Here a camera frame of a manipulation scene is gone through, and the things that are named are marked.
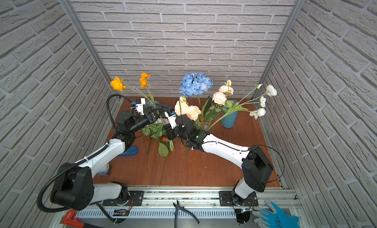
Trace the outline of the clear glass vase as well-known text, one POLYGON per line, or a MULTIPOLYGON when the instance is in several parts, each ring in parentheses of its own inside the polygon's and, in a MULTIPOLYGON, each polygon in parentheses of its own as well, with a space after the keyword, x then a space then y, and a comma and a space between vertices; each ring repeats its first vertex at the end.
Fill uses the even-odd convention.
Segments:
POLYGON ((204 131, 208 131, 209 130, 209 123, 205 122, 202 124, 202 128, 204 131))

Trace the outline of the peach rose flower stem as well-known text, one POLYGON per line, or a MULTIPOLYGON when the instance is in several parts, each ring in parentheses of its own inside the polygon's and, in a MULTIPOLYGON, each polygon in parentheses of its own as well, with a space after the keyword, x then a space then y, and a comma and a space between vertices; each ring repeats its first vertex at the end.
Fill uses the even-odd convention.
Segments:
POLYGON ((219 90, 215 92, 211 99, 209 100, 209 110, 205 114, 205 120, 208 122, 208 125, 212 120, 218 117, 218 113, 225 106, 228 97, 234 94, 234 89, 232 87, 232 81, 227 80, 224 85, 219 87, 219 90))

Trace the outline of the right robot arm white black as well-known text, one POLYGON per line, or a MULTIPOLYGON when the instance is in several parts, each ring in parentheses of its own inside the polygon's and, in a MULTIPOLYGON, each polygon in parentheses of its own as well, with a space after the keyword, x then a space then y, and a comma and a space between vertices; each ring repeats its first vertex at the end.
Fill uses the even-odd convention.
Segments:
POLYGON ((242 169, 243 178, 233 192, 240 199, 246 199, 253 192, 264 192, 274 167, 259 146, 238 146, 198 130, 187 115, 173 115, 169 118, 171 129, 168 137, 179 137, 187 148, 215 154, 242 169))

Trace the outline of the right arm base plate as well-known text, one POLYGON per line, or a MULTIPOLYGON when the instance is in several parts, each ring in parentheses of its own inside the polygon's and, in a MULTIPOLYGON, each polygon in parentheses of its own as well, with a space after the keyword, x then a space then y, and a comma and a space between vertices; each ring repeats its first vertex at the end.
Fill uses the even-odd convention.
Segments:
POLYGON ((253 191, 245 199, 238 196, 234 191, 219 192, 221 206, 249 206, 255 207, 259 205, 257 194, 253 191))

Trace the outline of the white ranunculus flower stem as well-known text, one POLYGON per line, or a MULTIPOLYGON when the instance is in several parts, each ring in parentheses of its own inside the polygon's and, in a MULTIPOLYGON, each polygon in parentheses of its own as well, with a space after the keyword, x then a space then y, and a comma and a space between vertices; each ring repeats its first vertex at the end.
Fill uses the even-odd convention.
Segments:
POLYGON ((259 117, 262 117, 266 114, 266 101, 267 97, 274 97, 277 96, 277 90, 274 86, 271 84, 265 86, 264 92, 256 97, 252 98, 250 100, 247 100, 246 98, 249 97, 251 94, 257 92, 261 87, 263 87, 263 84, 257 84, 254 89, 252 89, 248 94, 246 94, 241 100, 237 101, 236 104, 233 104, 231 100, 228 97, 228 100, 226 102, 227 107, 229 107, 229 110, 227 113, 224 114, 223 109, 218 113, 218 117, 211 121, 209 124, 209 130, 213 128, 217 123, 221 121, 225 116, 227 116, 230 113, 233 113, 235 111, 244 111, 249 113, 251 117, 254 119, 258 119, 259 117))

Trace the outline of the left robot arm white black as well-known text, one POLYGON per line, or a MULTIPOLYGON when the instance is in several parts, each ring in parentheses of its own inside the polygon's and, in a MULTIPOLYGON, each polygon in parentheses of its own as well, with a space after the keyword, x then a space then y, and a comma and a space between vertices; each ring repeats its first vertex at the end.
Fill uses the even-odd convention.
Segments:
POLYGON ((50 201, 60 205, 61 210, 77 211, 105 200, 126 204, 130 197, 127 185, 120 182, 94 184, 94 176, 132 146, 137 131, 157 122, 162 116, 174 114, 174 109, 151 107, 144 110, 137 104, 132 111, 122 112, 116 120, 112 120, 115 133, 105 145, 82 160, 60 166, 58 174, 46 184, 53 187, 50 201))

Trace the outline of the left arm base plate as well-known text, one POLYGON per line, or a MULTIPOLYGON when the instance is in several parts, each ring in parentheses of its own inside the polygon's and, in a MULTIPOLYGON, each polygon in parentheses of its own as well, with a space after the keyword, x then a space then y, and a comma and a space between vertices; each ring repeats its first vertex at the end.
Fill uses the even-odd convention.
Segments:
POLYGON ((131 190, 127 194, 120 195, 117 199, 104 200, 102 202, 103 206, 128 206, 131 204, 133 206, 141 206, 143 201, 144 191, 142 190, 131 190))

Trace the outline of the blue hydrangea flower stem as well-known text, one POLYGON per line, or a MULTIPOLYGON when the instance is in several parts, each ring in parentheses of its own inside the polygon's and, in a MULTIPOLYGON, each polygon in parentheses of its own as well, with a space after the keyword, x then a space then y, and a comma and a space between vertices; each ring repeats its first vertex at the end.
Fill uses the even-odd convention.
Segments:
MULTIPOLYGON (((179 92, 186 99, 188 97, 197 96, 200 105, 200 95, 207 92, 213 86, 213 82, 205 74, 200 73, 188 73, 181 81, 181 87, 179 92)), ((201 111, 200 121, 203 118, 203 112, 201 111)))

